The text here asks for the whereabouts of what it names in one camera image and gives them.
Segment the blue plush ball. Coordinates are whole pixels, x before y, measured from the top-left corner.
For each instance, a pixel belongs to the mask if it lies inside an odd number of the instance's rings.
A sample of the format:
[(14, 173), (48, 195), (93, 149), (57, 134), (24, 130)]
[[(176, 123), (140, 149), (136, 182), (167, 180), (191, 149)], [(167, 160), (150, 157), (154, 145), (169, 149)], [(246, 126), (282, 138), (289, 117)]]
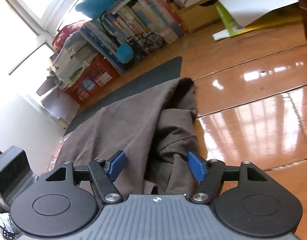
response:
[(133, 57), (134, 57), (134, 52), (132, 47), (127, 44), (123, 43), (119, 46), (117, 49), (117, 52), (115, 54), (115, 57), (122, 63), (122, 64), (127, 64), (129, 63)]

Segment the brown t-shirt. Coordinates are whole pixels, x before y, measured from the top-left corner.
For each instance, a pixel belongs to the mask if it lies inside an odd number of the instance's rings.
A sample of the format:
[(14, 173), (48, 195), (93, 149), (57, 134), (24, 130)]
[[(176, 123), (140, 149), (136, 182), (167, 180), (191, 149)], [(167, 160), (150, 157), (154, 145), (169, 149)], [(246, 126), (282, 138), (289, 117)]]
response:
[(198, 153), (195, 85), (181, 77), (101, 108), (62, 146), (57, 162), (75, 166), (108, 159), (119, 150), (126, 165), (115, 181), (130, 194), (192, 194), (188, 153)]

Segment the red plastic crate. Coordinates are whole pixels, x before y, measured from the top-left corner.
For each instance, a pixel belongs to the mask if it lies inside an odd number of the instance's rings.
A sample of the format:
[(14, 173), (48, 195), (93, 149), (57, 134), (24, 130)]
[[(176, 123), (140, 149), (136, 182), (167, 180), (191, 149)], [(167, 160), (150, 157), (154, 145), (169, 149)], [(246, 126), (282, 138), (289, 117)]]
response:
[(79, 72), (78, 78), (65, 88), (64, 92), (81, 105), (115, 81), (119, 75), (107, 59), (98, 54), (88, 67)]

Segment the miniature bicycle model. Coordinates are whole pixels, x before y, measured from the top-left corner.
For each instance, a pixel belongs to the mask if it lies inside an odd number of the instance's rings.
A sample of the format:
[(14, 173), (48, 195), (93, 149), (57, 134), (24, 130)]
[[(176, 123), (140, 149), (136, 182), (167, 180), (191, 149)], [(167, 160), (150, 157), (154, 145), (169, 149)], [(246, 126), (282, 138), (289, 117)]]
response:
[(137, 56), (145, 56), (152, 50), (159, 49), (163, 46), (163, 38), (155, 32), (147, 34), (141, 33), (140, 36), (134, 35), (126, 43), (131, 46)]

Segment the row of books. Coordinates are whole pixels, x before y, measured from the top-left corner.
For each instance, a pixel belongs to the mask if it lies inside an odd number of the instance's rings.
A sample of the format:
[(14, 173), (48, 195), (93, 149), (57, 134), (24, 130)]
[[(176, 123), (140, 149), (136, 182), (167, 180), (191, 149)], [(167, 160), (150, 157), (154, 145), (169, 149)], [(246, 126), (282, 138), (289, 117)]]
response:
[(119, 46), (134, 35), (158, 33), (164, 44), (172, 43), (189, 32), (176, 15), (172, 3), (180, 8), (201, 0), (118, 0), (100, 18), (89, 18), (81, 27), (82, 36), (118, 71), (128, 70), (145, 56), (122, 64), (115, 54)]

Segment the stack of papers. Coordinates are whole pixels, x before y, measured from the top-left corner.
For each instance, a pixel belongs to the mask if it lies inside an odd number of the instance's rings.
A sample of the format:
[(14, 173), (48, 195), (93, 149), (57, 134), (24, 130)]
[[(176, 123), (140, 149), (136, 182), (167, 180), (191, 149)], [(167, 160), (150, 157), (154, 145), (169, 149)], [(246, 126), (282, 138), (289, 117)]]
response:
[(51, 68), (62, 90), (72, 86), (98, 55), (98, 51), (82, 36), (72, 33), (66, 40)]

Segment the black desk mat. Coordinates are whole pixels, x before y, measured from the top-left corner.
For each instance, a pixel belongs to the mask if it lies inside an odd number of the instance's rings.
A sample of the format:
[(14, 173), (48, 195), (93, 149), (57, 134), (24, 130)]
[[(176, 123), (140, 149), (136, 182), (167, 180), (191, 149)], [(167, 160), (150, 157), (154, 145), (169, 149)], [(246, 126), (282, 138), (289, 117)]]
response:
[(74, 129), (92, 117), (102, 107), (106, 107), (111, 103), (141, 93), (166, 81), (179, 78), (181, 65), (182, 57), (175, 57), (111, 92), (106, 97), (98, 100), (96, 103), (82, 111), (82, 113), (78, 114), (67, 128), (65, 135), (73, 132)]

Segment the cardboard box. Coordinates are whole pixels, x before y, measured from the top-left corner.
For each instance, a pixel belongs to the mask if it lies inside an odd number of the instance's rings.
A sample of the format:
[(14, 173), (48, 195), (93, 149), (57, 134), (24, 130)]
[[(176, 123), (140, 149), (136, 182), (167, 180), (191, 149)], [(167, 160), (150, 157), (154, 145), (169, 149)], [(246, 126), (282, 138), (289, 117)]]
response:
[(220, 20), (217, 11), (218, 0), (201, 0), (189, 7), (180, 8), (175, 2), (172, 7), (189, 32), (197, 31)]

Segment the cartoon print mat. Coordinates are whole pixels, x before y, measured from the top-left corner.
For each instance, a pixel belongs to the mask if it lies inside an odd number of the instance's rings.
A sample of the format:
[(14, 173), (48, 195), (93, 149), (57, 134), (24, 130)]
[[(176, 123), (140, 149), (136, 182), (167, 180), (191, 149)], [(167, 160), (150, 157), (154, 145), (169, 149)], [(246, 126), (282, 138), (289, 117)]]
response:
[(65, 143), (65, 141), (70, 137), (69, 134), (67, 134), (66, 136), (64, 136), (61, 141), (58, 143), (58, 145), (56, 146), (56, 149), (52, 155), (52, 160), (47, 168), (47, 172), (50, 172), (56, 165), (57, 159), (60, 155), (60, 151)]

